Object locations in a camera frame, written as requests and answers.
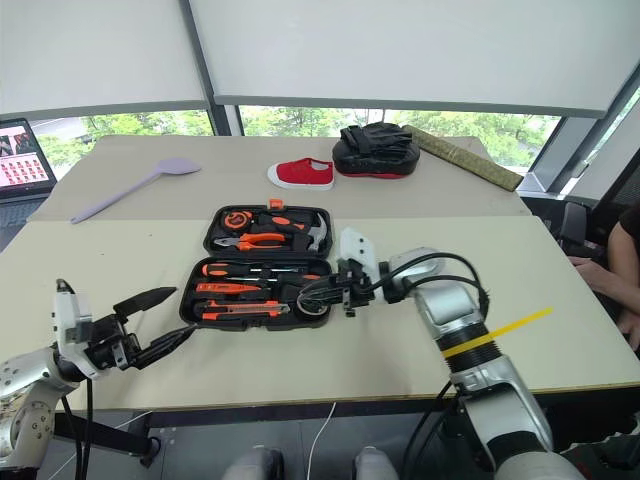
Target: white shoe sole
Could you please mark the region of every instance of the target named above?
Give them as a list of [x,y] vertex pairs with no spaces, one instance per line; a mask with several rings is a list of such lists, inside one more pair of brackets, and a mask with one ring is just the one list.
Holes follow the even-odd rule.
[[271,180],[271,183],[273,183],[274,185],[280,187],[280,188],[287,188],[289,190],[319,190],[319,191],[324,191],[324,190],[331,190],[331,188],[333,187],[333,180],[331,180],[331,183],[326,183],[324,185],[311,185],[311,184],[306,184],[306,183],[289,183],[289,182],[283,182],[282,180],[280,180],[278,178],[278,173],[276,172],[276,168],[278,167],[278,165],[271,165],[269,167],[269,170],[267,170],[267,177],[269,177],[269,180]]

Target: green foliage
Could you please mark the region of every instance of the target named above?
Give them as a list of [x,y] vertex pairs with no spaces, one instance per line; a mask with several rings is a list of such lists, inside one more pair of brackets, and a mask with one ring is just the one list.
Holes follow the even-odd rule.
[[[375,121],[371,110],[304,107],[241,107],[246,135],[337,136],[347,125]],[[411,124],[439,137],[478,137],[501,165],[530,166],[556,117],[506,113],[395,111],[387,120]]]
[[349,114],[338,108],[242,107],[245,135],[330,137],[350,125]]
[[496,163],[528,167],[558,119],[509,113],[398,111],[392,121],[437,137],[478,137]]
[[[244,106],[241,111],[246,135],[338,136],[340,129],[347,125],[375,121],[374,111],[366,109]],[[387,112],[387,121],[408,123],[432,135],[476,136],[496,163],[507,166],[530,166],[557,120],[556,117],[502,113]],[[95,115],[83,118],[83,122],[87,134],[82,139],[64,141],[51,135],[38,137],[53,165],[73,165],[105,135],[213,133],[207,113],[200,110]]]
[[54,135],[38,136],[38,142],[55,166],[73,165],[90,152],[105,135],[212,135],[207,112],[122,113],[95,115],[82,119],[87,134],[82,138],[62,140]]
[[80,139],[61,140],[55,135],[38,137],[45,157],[51,165],[73,165],[93,149],[94,142],[83,143]]
[[212,135],[204,111],[120,113],[83,119],[95,140],[105,135]]

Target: open tool case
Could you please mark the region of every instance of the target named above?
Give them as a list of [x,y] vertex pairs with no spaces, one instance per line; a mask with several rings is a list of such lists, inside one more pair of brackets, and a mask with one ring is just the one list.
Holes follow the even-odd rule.
[[[189,276],[180,316],[229,331],[320,327],[329,311],[310,315],[296,300],[307,283],[331,273],[325,260],[331,245],[326,210],[284,206],[279,200],[269,206],[223,207],[204,239],[209,257]],[[263,311],[252,313],[254,308]]]

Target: laptop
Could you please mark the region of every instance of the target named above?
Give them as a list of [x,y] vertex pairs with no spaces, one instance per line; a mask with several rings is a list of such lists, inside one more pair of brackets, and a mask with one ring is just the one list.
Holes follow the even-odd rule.
[[29,122],[0,120],[0,252],[56,184]]

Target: floor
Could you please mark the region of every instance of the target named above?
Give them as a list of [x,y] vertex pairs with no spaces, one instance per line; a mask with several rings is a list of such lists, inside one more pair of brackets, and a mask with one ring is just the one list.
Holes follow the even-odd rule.
[[[95,420],[117,426],[132,418],[132,413],[98,412]],[[311,478],[349,480],[353,458],[365,445],[383,450],[396,468],[403,449],[420,415],[380,415],[332,419],[320,437],[313,457]],[[279,448],[285,458],[287,480],[304,480],[309,450],[323,419],[283,422],[255,422],[201,427],[154,429],[151,435],[162,439],[162,451],[149,469],[136,458],[94,448],[91,451],[89,478],[102,479],[220,479],[235,458],[253,445]],[[72,480],[75,461],[62,467],[75,452],[71,442],[54,439],[38,479]],[[640,468],[629,472],[603,466],[589,448],[573,452],[576,462],[589,472],[590,480],[626,480],[640,478]],[[439,480],[484,480],[492,478],[471,459],[463,438],[435,437],[428,457],[414,478]]]

